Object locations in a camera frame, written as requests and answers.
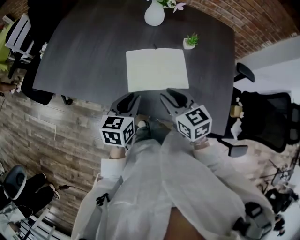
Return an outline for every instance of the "white sleeve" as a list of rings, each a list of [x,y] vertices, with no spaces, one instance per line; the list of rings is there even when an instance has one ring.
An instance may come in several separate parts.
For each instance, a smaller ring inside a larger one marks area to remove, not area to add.
[[[231,163],[221,158],[222,152],[216,145],[194,150],[194,155],[196,159],[206,165],[228,188],[239,195],[244,203],[255,202],[260,204],[264,208],[272,226],[275,225],[275,214],[267,198],[250,180],[236,171]]]

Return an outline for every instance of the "green tablecloth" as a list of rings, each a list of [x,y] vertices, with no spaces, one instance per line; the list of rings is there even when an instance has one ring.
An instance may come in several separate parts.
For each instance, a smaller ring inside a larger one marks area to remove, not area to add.
[[[5,61],[9,56],[10,49],[5,47],[5,38],[11,26],[11,24],[8,25],[7,28],[3,29],[0,33],[0,70],[2,71],[8,70],[8,65],[5,63]]]

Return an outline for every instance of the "person wearing white coat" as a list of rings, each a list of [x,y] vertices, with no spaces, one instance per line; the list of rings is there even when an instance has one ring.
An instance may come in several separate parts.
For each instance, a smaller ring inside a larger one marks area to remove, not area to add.
[[[233,225],[246,217],[248,202],[258,203],[275,225],[265,196],[207,140],[191,145],[171,131],[157,141],[142,124],[126,156],[122,148],[111,151],[112,161],[126,159],[126,166],[120,178],[96,179],[78,211],[73,240],[240,240]]]

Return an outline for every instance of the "brick wall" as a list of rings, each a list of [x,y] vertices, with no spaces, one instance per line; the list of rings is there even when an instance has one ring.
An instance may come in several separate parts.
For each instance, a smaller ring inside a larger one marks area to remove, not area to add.
[[[184,2],[234,29],[237,59],[299,33],[292,18],[278,0],[184,0]]]
[[[0,21],[2,22],[2,17],[7,14],[11,14],[15,19],[18,19],[27,11],[27,0],[6,0],[0,8]]]

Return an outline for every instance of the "white coat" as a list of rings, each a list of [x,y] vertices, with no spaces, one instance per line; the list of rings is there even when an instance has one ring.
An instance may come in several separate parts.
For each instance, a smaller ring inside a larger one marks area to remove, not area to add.
[[[177,132],[162,145],[153,139],[134,144],[127,153],[124,183],[103,205],[101,220],[101,213],[95,214],[96,198],[109,193],[116,180],[101,180],[87,194],[72,239],[162,240],[174,206],[207,240],[243,239],[232,227],[245,217],[247,202],[260,204],[274,226],[268,200],[220,156],[215,146],[193,151]]]

